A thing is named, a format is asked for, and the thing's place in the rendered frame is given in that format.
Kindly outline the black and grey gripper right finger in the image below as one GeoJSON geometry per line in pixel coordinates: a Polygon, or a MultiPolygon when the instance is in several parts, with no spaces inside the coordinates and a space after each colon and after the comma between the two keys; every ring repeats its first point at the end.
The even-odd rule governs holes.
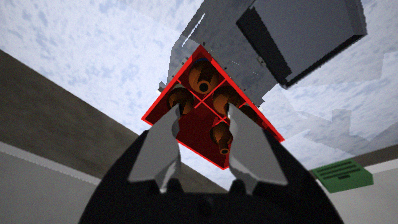
{"type": "Polygon", "coordinates": [[[300,224],[344,224],[314,177],[268,130],[232,103],[227,116],[233,135],[229,170],[247,194],[272,202],[300,224]]]}

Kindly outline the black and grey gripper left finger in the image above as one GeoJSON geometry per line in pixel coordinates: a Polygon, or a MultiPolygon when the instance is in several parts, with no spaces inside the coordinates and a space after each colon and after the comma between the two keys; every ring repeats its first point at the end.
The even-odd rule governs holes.
{"type": "Polygon", "coordinates": [[[113,224],[136,203],[166,192],[168,180],[181,170],[180,117],[177,103],[140,134],[100,181],[78,224],[113,224]]]}

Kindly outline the red crate with dividers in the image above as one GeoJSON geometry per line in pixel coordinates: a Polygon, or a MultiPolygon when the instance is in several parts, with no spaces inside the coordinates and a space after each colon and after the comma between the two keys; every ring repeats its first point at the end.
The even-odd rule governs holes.
{"type": "Polygon", "coordinates": [[[226,115],[220,114],[215,110],[211,97],[211,93],[213,93],[226,80],[239,93],[241,97],[240,107],[248,103],[257,114],[257,124],[262,129],[268,130],[279,142],[285,141],[276,128],[244,94],[244,92],[236,85],[236,83],[228,76],[228,74],[221,68],[221,66],[201,44],[170,81],[170,83],[147,110],[147,112],[143,115],[141,120],[153,126],[160,118],[162,118],[169,111],[166,105],[167,97],[174,86],[179,82],[188,91],[190,91],[195,98],[192,110],[188,114],[183,115],[178,121],[180,131],[176,136],[176,140],[178,143],[195,152],[220,169],[225,170],[229,168],[229,153],[233,136],[232,140],[228,143],[229,153],[223,155],[220,153],[219,145],[215,144],[211,140],[210,129],[212,129],[222,120],[230,126],[231,120],[228,120],[226,115]],[[201,94],[193,90],[188,81],[189,71],[193,63],[199,58],[207,58],[219,73],[219,81],[217,86],[214,90],[206,94],[201,94]]]}

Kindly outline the orange-brown bottle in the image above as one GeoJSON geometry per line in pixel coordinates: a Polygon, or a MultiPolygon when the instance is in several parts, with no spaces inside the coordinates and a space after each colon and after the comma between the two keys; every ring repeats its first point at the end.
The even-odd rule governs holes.
{"type": "Polygon", "coordinates": [[[251,120],[253,120],[257,124],[258,122],[257,114],[248,103],[241,106],[239,110],[242,111],[245,115],[247,115],[251,120]]]}
{"type": "Polygon", "coordinates": [[[239,93],[226,80],[213,93],[211,93],[212,102],[215,110],[220,114],[226,115],[227,119],[227,103],[232,103],[239,108],[241,104],[241,97],[239,93]]]}

